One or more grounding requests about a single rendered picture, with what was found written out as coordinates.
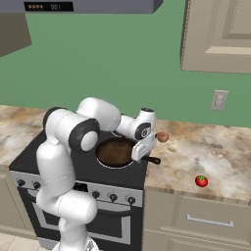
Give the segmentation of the red tomato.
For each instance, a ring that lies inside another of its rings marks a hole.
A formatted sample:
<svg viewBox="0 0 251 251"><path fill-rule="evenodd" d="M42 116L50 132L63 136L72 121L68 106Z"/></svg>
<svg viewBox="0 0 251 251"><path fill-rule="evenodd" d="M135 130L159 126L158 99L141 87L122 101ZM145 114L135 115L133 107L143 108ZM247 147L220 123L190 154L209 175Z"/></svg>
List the red tomato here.
<svg viewBox="0 0 251 251"><path fill-rule="evenodd" d="M206 187L208 185L208 179L205 176L197 176L195 178L195 183L199 187Z"/></svg>

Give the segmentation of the beige drawer front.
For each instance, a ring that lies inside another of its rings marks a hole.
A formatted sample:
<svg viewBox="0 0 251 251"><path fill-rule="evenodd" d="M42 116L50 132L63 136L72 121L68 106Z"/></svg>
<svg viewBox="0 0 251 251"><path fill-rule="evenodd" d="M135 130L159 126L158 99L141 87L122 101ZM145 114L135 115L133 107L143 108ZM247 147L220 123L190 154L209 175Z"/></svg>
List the beige drawer front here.
<svg viewBox="0 0 251 251"><path fill-rule="evenodd" d="M187 214L193 218L210 221L233 222L234 227L191 222L186 219ZM251 242L251 208L205 199L181 197L176 205L172 226L183 230Z"/></svg>

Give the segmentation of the steel oven door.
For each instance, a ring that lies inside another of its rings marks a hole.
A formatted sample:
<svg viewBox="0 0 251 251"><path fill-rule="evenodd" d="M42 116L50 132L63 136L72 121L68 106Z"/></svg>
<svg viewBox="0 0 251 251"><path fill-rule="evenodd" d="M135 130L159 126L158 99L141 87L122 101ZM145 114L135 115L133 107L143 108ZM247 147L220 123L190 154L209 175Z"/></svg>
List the steel oven door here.
<svg viewBox="0 0 251 251"><path fill-rule="evenodd" d="M98 245L100 245L100 241L108 241L111 244L130 245L134 237L141 238L143 212L141 207L104 201L97 201L97 203L98 209L103 210L137 210L137 214L122 218L97 214L95 219L86 226L86 229ZM37 216L37 224L34 225L34 229L39 242L43 247L52 249L60 240L60 232L58 230L59 218L42 211L35 203L32 203L32 207Z"/></svg>

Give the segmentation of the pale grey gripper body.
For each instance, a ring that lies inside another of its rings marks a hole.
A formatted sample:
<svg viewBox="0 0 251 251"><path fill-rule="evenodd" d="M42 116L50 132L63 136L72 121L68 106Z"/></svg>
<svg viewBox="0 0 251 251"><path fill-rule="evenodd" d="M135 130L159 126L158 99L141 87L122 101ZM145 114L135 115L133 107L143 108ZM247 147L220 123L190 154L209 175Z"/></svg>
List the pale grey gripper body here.
<svg viewBox="0 0 251 251"><path fill-rule="evenodd" d="M139 162L145 155L149 154L154 148L157 140L155 132L151 132L147 137L138 141L132 148L131 159Z"/></svg>

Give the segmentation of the beige wall cupboard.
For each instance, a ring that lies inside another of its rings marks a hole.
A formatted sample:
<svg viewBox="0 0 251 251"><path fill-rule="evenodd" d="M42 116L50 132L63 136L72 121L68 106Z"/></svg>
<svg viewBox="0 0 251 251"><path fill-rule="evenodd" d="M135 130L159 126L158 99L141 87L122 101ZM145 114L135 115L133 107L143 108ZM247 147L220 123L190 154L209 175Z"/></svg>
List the beige wall cupboard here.
<svg viewBox="0 0 251 251"><path fill-rule="evenodd" d="M0 14L0 57L31 45L25 14Z"/></svg>

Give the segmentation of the black and steel stove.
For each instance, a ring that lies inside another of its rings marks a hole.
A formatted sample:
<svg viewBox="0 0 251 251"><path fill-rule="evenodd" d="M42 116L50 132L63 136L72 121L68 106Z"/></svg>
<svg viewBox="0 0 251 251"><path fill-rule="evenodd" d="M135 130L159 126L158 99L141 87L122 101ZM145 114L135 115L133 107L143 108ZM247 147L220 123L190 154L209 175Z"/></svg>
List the black and steel stove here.
<svg viewBox="0 0 251 251"><path fill-rule="evenodd" d="M97 146L101 142L114 137L123 136L119 136L113 132L102 131L94 149L87 153L74 151L71 154L76 176L74 190L88 193L91 196L93 191L98 191L100 196L96 201L141 207L143 209L144 180L147 163L141 161L139 163L135 162L122 169L109 169L104 167L97 160L95 154ZM34 225L37 224L37 216L33 210L32 203L35 203L35 197L42 186L42 179L36 164L36 150L44 140L45 133L40 132L9 166L12 178L22 197L33 229ZM19 179L25 181L24 186L18 186ZM41 184L40 188L37 190L33 188L33 183L35 181ZM116 194L118 199L112 202L110 194ZM135 198L135 203L132 205L127 202L129 196ZM141 251L142 235L141 238L134 237L130 245L111 244L108 241L100 241L98 247L101 251Z"/></svg>

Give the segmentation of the beige base cupboard door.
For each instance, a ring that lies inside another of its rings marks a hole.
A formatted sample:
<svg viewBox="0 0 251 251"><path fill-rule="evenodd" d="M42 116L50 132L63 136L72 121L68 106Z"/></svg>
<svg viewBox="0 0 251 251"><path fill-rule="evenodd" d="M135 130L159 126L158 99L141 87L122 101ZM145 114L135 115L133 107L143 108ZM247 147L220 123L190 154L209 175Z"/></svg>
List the beige base cupboard door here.
<svg viewBox="0 0 251 251"><path fill-rule="evenodd" d="M168 241L167 251L251 251L251 249L170 239Z"/></svg>

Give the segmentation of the dark brown frying pan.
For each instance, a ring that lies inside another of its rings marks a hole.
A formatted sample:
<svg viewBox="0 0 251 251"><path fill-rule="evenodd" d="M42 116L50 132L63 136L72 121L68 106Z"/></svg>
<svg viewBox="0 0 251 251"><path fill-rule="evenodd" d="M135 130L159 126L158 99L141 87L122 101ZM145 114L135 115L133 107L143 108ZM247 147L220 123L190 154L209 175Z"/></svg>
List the dark brown frying pan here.
<svg viewBox="0 0 251 251"><path fill-rule="evenodd" d="M109 169L122 169L134 164L131 157L132 148L136 142L125 137L114 137L101 142L95 154L97 160Z"/></svg>

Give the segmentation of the beige base cupboard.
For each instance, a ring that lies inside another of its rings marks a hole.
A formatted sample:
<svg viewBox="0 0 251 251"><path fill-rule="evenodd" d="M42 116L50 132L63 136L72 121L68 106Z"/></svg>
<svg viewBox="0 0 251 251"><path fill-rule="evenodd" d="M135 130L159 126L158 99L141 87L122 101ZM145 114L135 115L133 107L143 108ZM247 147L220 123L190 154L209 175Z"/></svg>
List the beige base cupboard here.
<svg viewBox="0 0 251 251"><path fill-rule="evenodd" d="M36 234L7 166L0 165L0 232L35 239Z"/></svg>

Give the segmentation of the grey range hood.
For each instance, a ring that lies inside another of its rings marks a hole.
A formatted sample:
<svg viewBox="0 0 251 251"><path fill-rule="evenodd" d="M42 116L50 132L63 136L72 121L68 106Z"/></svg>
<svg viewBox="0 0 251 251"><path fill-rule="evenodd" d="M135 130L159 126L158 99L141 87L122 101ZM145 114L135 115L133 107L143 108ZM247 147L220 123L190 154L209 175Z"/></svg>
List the grey range hood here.
<svg viewBox="0 0 251 251"><path fill-rule="evenodd" d="M0 0L0 14L153 14L163 2L164 0Z"/></svg>

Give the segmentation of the beige wall cupboard door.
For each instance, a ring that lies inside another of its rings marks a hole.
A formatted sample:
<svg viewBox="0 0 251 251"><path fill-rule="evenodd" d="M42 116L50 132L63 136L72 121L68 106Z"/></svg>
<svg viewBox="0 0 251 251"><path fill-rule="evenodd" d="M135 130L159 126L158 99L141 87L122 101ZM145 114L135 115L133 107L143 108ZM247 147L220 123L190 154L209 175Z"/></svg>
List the beige wall cupboard door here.
<svg viewBox="0 0 251 251"><path fill-rule="evenodd" d="M180 68L251 74L251 0L185 0Z"/></svg>

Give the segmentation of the brown onion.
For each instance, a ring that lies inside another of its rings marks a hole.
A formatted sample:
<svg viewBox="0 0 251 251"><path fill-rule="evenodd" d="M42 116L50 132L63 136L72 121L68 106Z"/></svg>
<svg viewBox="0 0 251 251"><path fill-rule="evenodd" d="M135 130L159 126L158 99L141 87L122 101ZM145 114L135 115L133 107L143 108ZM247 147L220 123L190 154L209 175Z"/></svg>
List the brown onion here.
<svg viewBox="0 0 251 251"><path fill-rule="evenodd" d="M165 131L159 131L157 133L157 138L160 142L165 143L169 140L169 134Z"/></svg>

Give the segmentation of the grey wall socket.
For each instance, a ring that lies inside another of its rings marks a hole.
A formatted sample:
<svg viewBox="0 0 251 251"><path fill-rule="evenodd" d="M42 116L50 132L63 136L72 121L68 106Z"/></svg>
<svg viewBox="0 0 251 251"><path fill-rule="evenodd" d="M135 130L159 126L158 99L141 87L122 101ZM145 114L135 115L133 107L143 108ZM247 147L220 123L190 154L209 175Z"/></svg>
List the grey wall socket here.
<svg viewBox="0 0 251 251"><path fill-rule="evenodd" d="M226 105L227 95L227 90L215 90L211 109L214 111L222 111Z"/></svg>

